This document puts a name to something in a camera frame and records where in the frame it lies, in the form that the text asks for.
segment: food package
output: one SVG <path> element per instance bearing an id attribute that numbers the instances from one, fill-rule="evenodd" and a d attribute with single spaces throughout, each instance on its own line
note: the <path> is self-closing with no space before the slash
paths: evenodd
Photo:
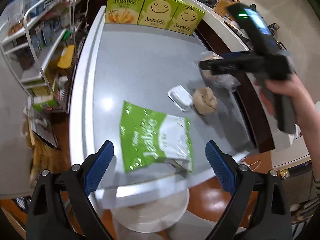
<path id="1" fill-rule="evenodd" d="M 59 78 L 59 74 L 57 72 L 52 88 L 53 88 L 53 91 L 56 93 L 57 97 L 59 98 L 60 95 L 58 90 L 58 78 Z M 42 110 L 46 110 L 48 108 L 55 107 L 57 105 L 58 105 L 57 100 L 52 93 L 50 93 L 50 95 L 34 97 L 33 104 L 32 104 L 33 108 L 36 109 L 36 111 L 38 112 L 41 112 Z"/>
<path id="2" fill-rule="evenodd" d="M 44 44 L 46 46 L 53 44 L 53 31 L 50 27 L 49 22 L 45 22 L 44 24 L 44 27 L 42 29 L 42 37 L 43 37 Z"/>
<path id="3" fill-rule="evenodd" d="M 179 1 L 180 5 L 169 24 L 168 30 L 192 35 L 205 12 L 192 3 L 184 0 Z"/>
<path id="4" fill-rule="evenodd" d="M 64 12 L 68 12 L 69 10 L 69 2 L 60 2 L 56 6 L 54 6 L 49 12 L 47 12 L 40 20 L 48 21 L 54 17 L 60 17 Z"/>
<path id="5" fill-rule="evenodd" d="M 44 47 L 44 41 L 42 38 L 42 29 L 44 28 L 44 22 L 40 22 L 38 25 L 35 27 L 35 35 L 31 37 L 31 42 L 33 45 L 33 48 L 36 51 L 37 56 L 40 55 L 40 52 L 42 51 Z"/>
<path id="6" fill-rule="evenodd" d="M 222 59 L 222 57 L 212 51 L 203 52 L 200 56 L 200 61 L 211 59 Z M 237 78 L 231 74 L 212 75 L 210 70 L 201 70 L 201 74 L 205 80 L 212 82 L 216 87 L 226 88 L 230 92 L 236 91 L 236 87 L 240 85 Z"/>
<path id="7" fill-rule="evenodd" d="M 61 57 L 57 63 L 57 66 L 59 68 L 66 69 L 71 67 L 74 50 L 75 50 L 74 45 L 69 45 L 63 49 Z"/>
<path id="8" fill-rule="evenodd" d="M 144 0 L 108 0 L 106 23 L 137 24 Z"/>
<path id="9" fill-rule="evenodd" d="M 9 32 L 8 36 L 16 33 L 23 27 L 23 17 L 30 7 L 29 0 L 9 0 L 7 5 Z"/>
<path id="10" fill-rule="evenodd" d="M 218 103 L 211 88 L 199 88 L 193 94 L 193 104 L 200 114 L 212 114 L 216 111 Z"/>
<path id="11" fill-rule="evenodd" d="M 166 29 L 179 4 L 178 0 L 145 0 L 138 25 Z"/>
<path id="12" fill-rule="evenodd" d="M 120 141 L 126 172 L 152 163 L 192 171 L 189 118 L 144 109 L 124 101 Z"/>

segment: blue gripper pad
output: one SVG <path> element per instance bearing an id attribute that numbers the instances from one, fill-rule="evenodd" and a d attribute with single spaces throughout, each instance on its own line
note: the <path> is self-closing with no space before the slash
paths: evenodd
<path id="1" fill-rule="evenodd" d="M 104 143 L 97 152 L 99 156 L 85 176 L 84 193 L 87 196 L 89 196 L 91 192 L 97 190 L 99 183 L 112 160 L 113 152 L 114 148 L 112 142 Z"/>
<path id="2" fill-rule="evenodd" d="M 223 190 L 229 192 L 231 196 L 236 192 L 236 178 L 222 155 L 224 154 L 212 141 L 207 142 L 205 146 L 205 156 L 216 174 Z"/>

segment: white wall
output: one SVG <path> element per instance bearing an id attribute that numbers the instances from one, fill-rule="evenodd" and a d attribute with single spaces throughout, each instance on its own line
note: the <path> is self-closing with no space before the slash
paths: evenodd
<path id="1" fill-rule="evenodd" d="M 307 0 L 240 0 L 255 3 L 267 24 L 278 23 L 278 41 L 291 52 L 298 76 L 320 100 L 320 21 Z"/>
<path id="2" fill-rule="evenodd" d="M 6 10 L 0 26 L 7 20 Z M 15 79 L 0 52 L 0 199 L 26 196 L 33 150 L 22 136 L 23 108 L 28 95 Z"/>

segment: cartoon potato face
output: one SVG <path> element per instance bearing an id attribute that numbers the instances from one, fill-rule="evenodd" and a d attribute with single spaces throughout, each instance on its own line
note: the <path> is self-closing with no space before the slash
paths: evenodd
<path id="1" fill-rule="evenodd" d="M 181 12 L 180 17 L 182 21 L 180 22 L 187 22 L 187 23 L 196 23 L 198 19 L 198 14 L 190 9 L 186 9 Z"/>
<path id="2" fill-rule="evenodd" d="M 171 6 L 170 3 L 164 0 L 153 0 L 148 8 L 147 13 L 156 13 L 161 15 L 170 15 L 171 14 Z"/>

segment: jagabee snack bag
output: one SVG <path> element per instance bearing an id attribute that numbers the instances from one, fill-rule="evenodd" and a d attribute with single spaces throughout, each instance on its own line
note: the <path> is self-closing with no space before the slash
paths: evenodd
<path id="1" fill-rule="evenodd" d="M 205 12 L 187 1 L 179 1 L 180 5 L 172 17 L 168 30 L 192 35 Z"/>
<path id="2" fill-rule="evenodd" d="M 138 25 L 166 29 L 178 5 L 178 0 L 145 0 Z"/>
<path id="3" fill-rule="evenodd" d="M 124 170 L 169 163 L 192 172 L 193 150 L 187 117 L 165 114 L 124 101 L 120 121 Z"/>
<path id="4" fill-rule="evenodd" d="M 108 0 L 106 23 L 137 24 L 144 0 Z"/>

